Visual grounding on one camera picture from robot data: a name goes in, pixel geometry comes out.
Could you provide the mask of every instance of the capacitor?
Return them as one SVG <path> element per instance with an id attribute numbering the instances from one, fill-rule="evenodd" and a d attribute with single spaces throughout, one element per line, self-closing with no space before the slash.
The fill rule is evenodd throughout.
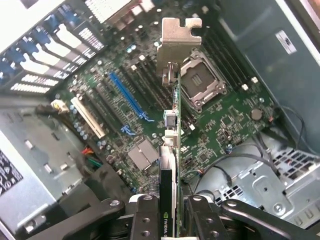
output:
<path id="1" fill-rule="evenodd" d="M 232 152 L 232 149 L 233 149 L 234 147 L 232 146 L 232 144 L 228 144 L 227 146 L 226 146 L 226 149 L 225 149 L 225 153 L 226 154 L 230 154 L 231 152 Z"/>

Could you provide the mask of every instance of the connector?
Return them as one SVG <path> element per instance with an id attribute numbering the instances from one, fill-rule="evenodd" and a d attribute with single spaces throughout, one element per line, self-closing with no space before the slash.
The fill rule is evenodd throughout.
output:
<path id="1" fill-rule="evenodd" d="M 56 99 L 50 103 L 50 105 L 59 111 L 59 114 L 64 114 L 69 112 L 69 108 L 66 103 L 62 100 Z"/>
<path id="2" fill-rule="evenodd" d="M 95 133 L 95 135 L 101 139 L 103 138 L 106 133 L 103 131 L 103 129 L 100 127 L 100 125 L 97 123 L 97 121 L 93 118 L 93 116 L 90 114 L 90 112 L 86 109 L 85 106 L 79 101 L 77 97 L 74 97 L 71 99 L 71 103 L 77 109 L 78 113 L 83 117 L 83 119 L 86 121 L 86 123 L 89 125 L 89 127 L 92 129 L 92 131 Z"/>
<path id="3" fill-rule="evenodd" d="M 127 88 L 122 84 L 122 82 L 119 80 L 117 75 L 114 72 L 111 72 L 109 74 L 111 80 L 114 82 L 114 84 L 118 87 L 120 92 L 123 94 L 125 99 L 129 102 L 132 109 L 135 111 L 135 113 L 139 116 L 139 118 L 146 120 L 147 122 L 154 122 L 155 120 L 149 119 L 147 114 L 141 109 L 141 107 L 138 105 L 136 100 L 133 98 L 133 96 L 129 93 Z"/>

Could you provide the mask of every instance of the small chip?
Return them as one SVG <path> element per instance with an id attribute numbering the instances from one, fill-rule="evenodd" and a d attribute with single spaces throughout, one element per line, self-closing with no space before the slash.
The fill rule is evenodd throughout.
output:
<path id="1" fill-rule="evenodd" d="M 205 154 L 205 153 L 202 153 L 200 156 L 199 156 L 199 158 L 202 160 L 202 161 L 205 161 L 205 160 L 207 160 L 207 155 Z"/>
<path id="2" fill-rule="evenodd" d="M 124 145 L 124 143 L 120 139 L 115 140 L 115 144 L 117 145 L 118 148 Z"/>

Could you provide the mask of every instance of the metal bracket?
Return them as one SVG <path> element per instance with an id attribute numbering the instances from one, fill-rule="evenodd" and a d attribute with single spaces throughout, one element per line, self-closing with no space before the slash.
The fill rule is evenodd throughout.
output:
<path id="1" fill-rule="evenodd" d="M 162 44 L 157 49 L 156 71 L 162 77 L 163 85 L 172 85 L 178 80 L 178 75 L 175 74 L 178 72 L 178 65 L 190 55 L 192 48 L 201 45 L 202 38 L 191 34 L 191 29 L 201 27 L 200 18 L 186 18 L 185 26 L 180 26 L 178 18 L 162 19 Z"/>
<path id="2" fill-rule="evenodd" d="M 153 195 L 142 195 L 137 201 L 130 240 L 160 240 L 160 238 L 158 199 Z"/>

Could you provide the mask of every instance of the pci slot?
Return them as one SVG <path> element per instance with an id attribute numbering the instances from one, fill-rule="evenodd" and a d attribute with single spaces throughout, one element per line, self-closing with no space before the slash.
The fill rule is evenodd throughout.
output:
<path id="1" fill-rule="evenodd" d="M 146 113 L 141 109 L 141 107 L 138 105 L 136 100 L 132 97 L 132 95 L 129 93 L 127 88 L 122 84 L 122 82 L 119 80 L 117 75 L 114 72 L 110 73 L 110 78 L 114 82 L 114 84 L 118 87 L 124 98 L 128 101 L 130 106 L 133 108 L 135 113 L 139 116 L 139 118 L 145 119 L 147 122 L 154 122 L 154 120 L 149 119 Z"/>
<path id="2" fill-rule="evenodd" d="M 77 109 L 78 113 L 83 117 L 83 119 L 86 121 L 86 123 L 89 125 L 89 127 L 92 129 L 92 131 L 95 133 L 95 135 L 101 139 L 106 134 L 103 131 L 103 129 L 100 127 L 100 125 L 97 123 L 97 121 L 93 118 L 93 116 L 90 114 L 90 112 L 86 109 L 85 106 L 79 101 L 77 97 L 74 97 L 71 99 L 71 103 Z"/>
<path id="3" fill-rule="evenodd" d="M 86 93 L 84 95 L 84 98 L 88 100 L 88 103 L 90 103 L 93 106 L 93 109 L 99 114 L 100 118 L 103 119 L 109 131 L 112 132 L 113 134 L 116 134 L 118 132 L 117 129 L 111 123 L 111 121 L 107 118 L 106 114 L 104 113 L 102 108 L 99 106 L 99 104 L 96 102 L 96 100 L 89 93 Z"/>

